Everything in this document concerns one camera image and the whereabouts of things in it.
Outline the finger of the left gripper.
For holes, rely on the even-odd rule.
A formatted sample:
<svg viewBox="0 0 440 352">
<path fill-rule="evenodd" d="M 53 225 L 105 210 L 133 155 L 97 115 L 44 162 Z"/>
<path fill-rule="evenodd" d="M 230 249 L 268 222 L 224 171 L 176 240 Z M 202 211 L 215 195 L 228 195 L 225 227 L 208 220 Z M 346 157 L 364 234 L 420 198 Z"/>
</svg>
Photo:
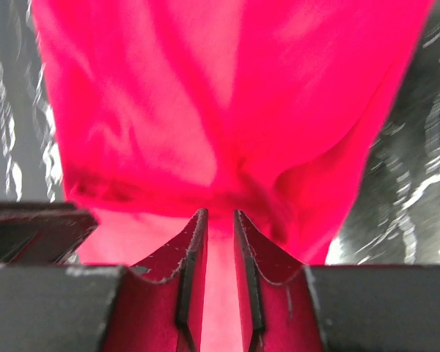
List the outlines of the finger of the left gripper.
<svg viewBox="0 0 440 352">
<path fill-rule="evenodd" d="M 0 263 L 65 263 L 97 226 L 69 202 L 0 202 Z"/>
</svg>

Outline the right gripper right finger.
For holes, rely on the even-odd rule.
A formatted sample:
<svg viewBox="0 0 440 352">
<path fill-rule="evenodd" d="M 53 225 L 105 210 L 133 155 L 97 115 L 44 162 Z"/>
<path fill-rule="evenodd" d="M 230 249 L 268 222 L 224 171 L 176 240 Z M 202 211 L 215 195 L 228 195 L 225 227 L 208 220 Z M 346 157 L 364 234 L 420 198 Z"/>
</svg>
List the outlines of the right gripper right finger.
<svg viewBox="0 0 440 352">
<path fill-rule="evenodd" d="M 245 351 L 440 351 L 440 265 L 306 265 L 234 223 Z"/>
</svg>

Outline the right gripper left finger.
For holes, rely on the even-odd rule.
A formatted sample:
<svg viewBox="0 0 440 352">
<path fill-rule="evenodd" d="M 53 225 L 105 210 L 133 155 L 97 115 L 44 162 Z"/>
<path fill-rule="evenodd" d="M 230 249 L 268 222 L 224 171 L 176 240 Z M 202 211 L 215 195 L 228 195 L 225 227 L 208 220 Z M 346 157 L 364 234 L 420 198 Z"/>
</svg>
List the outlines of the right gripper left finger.
<svg viewBox="0 0 440 352">
<path fill-rule="evenodd" d="M 208 212 L 131 267 L 0 263 L 0 351 L 198 351 Z"/>
</svg>

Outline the red polo shirt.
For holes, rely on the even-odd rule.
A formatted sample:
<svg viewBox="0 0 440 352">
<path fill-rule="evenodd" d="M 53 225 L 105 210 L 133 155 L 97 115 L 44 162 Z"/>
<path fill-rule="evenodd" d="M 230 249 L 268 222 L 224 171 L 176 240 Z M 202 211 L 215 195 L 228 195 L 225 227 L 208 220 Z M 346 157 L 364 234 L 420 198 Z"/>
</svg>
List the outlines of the red polo shirt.
<svg viewBox="0 0 440 352">
<path fill-rule="evenodd" d="M 34 1 L 86 262 L 133 264 L 208 209 L 203 351 L 240 351 L 232 215 L 322 264 L 431 1 Z"/>
</svg>

